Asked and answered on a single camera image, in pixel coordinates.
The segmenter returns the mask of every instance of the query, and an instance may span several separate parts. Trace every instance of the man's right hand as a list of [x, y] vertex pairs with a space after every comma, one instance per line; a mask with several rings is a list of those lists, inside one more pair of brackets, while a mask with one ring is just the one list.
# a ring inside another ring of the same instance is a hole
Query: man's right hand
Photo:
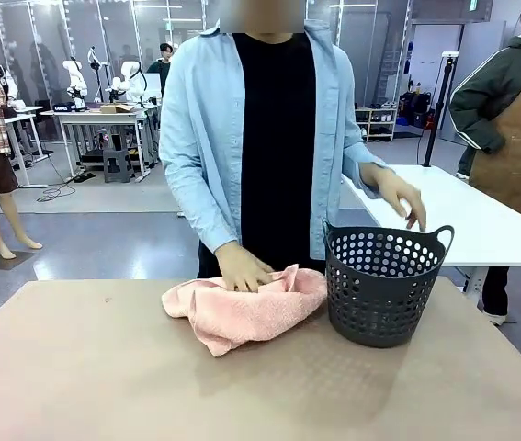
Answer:
[[274, 269], [237, 242], [220, 246], [215, 256], [229, 291], [258, 292], [258, 286], [272, 282], [269, 273], [273, 273]]

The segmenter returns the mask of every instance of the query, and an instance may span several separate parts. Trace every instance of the laundry basket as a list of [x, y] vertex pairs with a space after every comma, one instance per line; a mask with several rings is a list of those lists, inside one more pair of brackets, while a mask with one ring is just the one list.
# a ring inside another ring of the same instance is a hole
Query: laundry basket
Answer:
[[[387, 228], [336, 228], [323, 222], [327, 303], [332, 326], [353, 342], [393, 347], [419, 323], [454, 229], [420, 233]], [[451, 232], [446, 248], [441, 232]]]

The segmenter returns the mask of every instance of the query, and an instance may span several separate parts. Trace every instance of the light blue shirt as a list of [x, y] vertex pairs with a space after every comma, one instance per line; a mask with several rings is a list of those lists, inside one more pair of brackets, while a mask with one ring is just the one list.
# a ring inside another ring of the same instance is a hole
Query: light blue shirt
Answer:
[[[325, 23], [308, 20], [305, 32], [317, 84], [308, 240], [311, 258], [324, 259], [322, 220], [336, 219], [342, 172], [374, 197], [357, 164], [385, 164], [368, 151], [356, 124], [354, 73], [347, 55], [332, 44]], [[212, 252], [241, 242], [244, 103], [244, 71], [231, 34], [217, 26], [180, 46], [164, 90], [160, 158], [176, 201]]]

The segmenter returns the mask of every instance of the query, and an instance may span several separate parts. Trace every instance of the bare foot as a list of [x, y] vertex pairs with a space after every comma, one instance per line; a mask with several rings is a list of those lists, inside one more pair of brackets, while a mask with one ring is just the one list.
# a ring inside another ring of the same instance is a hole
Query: bare foot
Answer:
[[32, 250], [40, 250], [41, 248], [43, 248], [43, 245], [41, 243], [34, 242], [27, 236], [17, 237], [17, 240], [23, 243], [24, 245], [28, 246]]
[[7, 248], [4, 243], [0, 243], [0, 255], [5, 260], [15, 259], [15, 255]]

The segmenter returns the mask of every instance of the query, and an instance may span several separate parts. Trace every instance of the towel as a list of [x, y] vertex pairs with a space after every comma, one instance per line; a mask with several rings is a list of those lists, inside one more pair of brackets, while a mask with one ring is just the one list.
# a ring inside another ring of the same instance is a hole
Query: towel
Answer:
[[198, 340], [222, 356], [284, 333], [327, 297], [325, 276], [317, 271], [294, 265], [272, 277], [258, 292], [228, 291], [221, 277], [191, 280], [165, 292], [162, 304], [169, 316], [188, 317]]

